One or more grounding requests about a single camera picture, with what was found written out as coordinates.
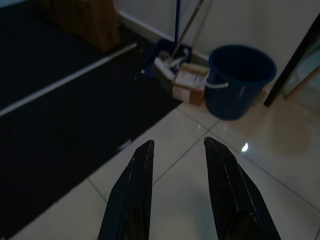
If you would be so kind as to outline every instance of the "black door frame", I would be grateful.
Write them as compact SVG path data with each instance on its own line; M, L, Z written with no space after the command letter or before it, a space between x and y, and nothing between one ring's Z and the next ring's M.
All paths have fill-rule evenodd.
M304 56L305 52L309 48L309 46L316 40L318 34L320 32L320 14L316 17L315 21L311 25L309 31L304 36L302 42L295 50L294 54L292 55L289 63L284 68L283 72L279 76L278 80L274 84L271 92L269 93L268 97L266 98L264 105L270 107L276 97L279 95L282 87L286 83L287 79L289 78L290 74L295 70L296 66L298 65L300 59Z

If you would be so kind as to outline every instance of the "white tile floor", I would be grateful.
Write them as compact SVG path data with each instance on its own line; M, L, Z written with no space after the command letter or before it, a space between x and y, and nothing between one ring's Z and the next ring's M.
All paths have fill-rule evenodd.
M204 107L180 105L12 239L97 239L114 183L135 149L149 139L155 140L149 239L217 239L204 136L233 151L283 240L316 240L320 119L282 100L271 108L254 106L233 122L218 121ZM248 150L241 152L245 143Z

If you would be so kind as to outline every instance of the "floor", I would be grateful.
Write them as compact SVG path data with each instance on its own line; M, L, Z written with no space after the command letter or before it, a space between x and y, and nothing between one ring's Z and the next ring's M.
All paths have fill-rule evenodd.
M64 78L56 76L40 90L36 80L8 78L32 82L39 91L29 89L29 97L4 109L0 103L0 239L31 223L110 160L119 146L135 140L180 104L157 80L141 74L154 44L128 29L120 28L120 35L136 47L122 48L123 54L98 67L96 62ZM37 61L31 58L28 65L37 66ZM58 71L61 65L66 67L59 62L54 68Z
M259 188L283 240L320 240L320 117L291 101L237 121L181 104L13 240L95 240L110 191L135 149L155 140L150 240L217 239L204 137L226 144Z

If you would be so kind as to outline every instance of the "white wall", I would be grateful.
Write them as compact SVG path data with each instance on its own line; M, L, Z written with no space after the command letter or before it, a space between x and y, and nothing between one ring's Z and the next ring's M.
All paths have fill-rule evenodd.
M115 2L122 13L174 36L175 0ZM198 0L181 2L182 29ZM205 0L185 42L205 55L230 43L255 47L273 58L278 77L319 11L320 0Z
M23 1L25 1L25 0L0 0L0 8L9 6L11 4L20 3Z

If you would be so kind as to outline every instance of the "white bucket handle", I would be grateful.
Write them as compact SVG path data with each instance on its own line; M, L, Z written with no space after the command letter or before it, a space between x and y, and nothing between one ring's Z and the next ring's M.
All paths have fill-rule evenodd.
M229 83L221 83L221 84L212 84L208 82L208 77L210 75L210 72L208 72L208 74L205 76L204 78L204 84L206 87L210 88L210 89L223 89L223 88L227 88L229 86Z

